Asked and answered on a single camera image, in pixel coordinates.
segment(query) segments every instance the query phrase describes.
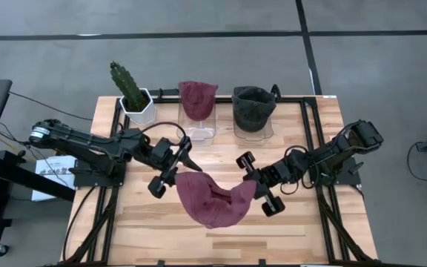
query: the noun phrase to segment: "transparent container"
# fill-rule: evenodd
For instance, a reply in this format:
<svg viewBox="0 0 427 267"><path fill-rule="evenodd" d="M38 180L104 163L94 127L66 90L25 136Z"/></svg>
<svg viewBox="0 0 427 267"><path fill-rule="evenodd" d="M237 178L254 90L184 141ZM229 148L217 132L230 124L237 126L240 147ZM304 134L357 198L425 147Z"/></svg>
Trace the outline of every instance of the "transparent container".
<svg viewBox="0 0 427 267"><path fill-rule="evenodd" d="M262 146L273 136L273 127L271 126L271 117L268 117L265 126L256 132L247 132L242 130L234 119L235 143L238 146L256 147Z"/></svg>
<svg viewBox="0 0 427 267"><path fill-rule="evenodd" d="M191 119L186 114L179 97L178 124L184 128L185 134L191 138L193 145L212 145L216 133L215 104L213 104L211 114L206 119L198 121ZM182 138L182 132L179 129L177 129L177 136Z"/></svg>

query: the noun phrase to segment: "red cloth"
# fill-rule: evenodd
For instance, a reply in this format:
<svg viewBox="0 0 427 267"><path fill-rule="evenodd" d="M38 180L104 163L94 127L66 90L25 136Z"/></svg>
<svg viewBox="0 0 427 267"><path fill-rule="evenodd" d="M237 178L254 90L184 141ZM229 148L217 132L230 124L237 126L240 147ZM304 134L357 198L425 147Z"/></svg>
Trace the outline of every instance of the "red cloth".
<svg viewBox="0 0 427 267"><path fill-rule="evenodd" d="M187 116L196 122L207 119L214 109L218 87L204 82L180 82L181 102Z"/></svg>
<svg viewBox="0 0 427 267"><path fill-rule="evenodd" d="M206 173L176 175L176 188L187 213L207 228L236 225L250 209L256 182L244 181L230 191L220 188Z"/></svg>

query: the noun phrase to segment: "potted cactus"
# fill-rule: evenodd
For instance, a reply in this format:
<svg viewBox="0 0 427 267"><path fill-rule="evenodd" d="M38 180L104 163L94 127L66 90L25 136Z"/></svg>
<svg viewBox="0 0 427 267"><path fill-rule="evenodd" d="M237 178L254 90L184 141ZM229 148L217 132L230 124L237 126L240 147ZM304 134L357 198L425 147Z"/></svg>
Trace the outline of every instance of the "potted cactus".
<svg viewBox="0 0 427 267"><path fill-rule="evenodd" d="M110 63L111 79L123 93L119 100L126 116L137 124L152 122L156 118L156 108L148 89L138 88L130 72L119 63Z"/></svg>

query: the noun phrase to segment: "white hexagonal pot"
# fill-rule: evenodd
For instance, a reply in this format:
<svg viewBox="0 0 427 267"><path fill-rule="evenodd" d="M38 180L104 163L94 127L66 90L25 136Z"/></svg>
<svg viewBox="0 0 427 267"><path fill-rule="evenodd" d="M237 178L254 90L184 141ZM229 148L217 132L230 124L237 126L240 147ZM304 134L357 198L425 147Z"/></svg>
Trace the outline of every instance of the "white hexagonal pot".
<svg viewBox="0 0 427 267"><path fill-rule="evenodd" d="M154 102L153 102L153 99L151 98L151 95L149 94L148 89L140 88L140 90L149 98L149 103L143 111L141 112L127 111L127 109L125 108L125 105L123 104L123 99L125 98L124 96L121 99L119 99L119 104L122 106L126 116L130 117L130 119L136 124L141 125L141 124L153 122L156 119L156 107L154 107Z"/></svg>

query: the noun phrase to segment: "white paper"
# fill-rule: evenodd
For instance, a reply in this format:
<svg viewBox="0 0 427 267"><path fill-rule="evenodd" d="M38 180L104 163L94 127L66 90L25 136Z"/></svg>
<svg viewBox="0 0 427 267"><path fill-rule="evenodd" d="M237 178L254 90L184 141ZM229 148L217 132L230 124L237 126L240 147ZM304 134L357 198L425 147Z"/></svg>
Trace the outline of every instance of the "white paper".
<svg viewBox="0 0 427 267"><path fill-rule="evenodd" d="M47 158L47 162L50 167L47 165L45 160L40 159L36 163L36 174L45 177L46 179L53 180L63 186L66 186L61 180L64 180L67 185L74 189L73 180L75 179L75 175L69 172L69 168L73 168L75 165L75 157L73 156L51 156ZM61 179L57 179L57 176L53 173L53 170L57 173L57 176ZM50 200L55 198L49 194L44 194L39 191L33 190L32 201L42 201L42 200Z"/></svg>

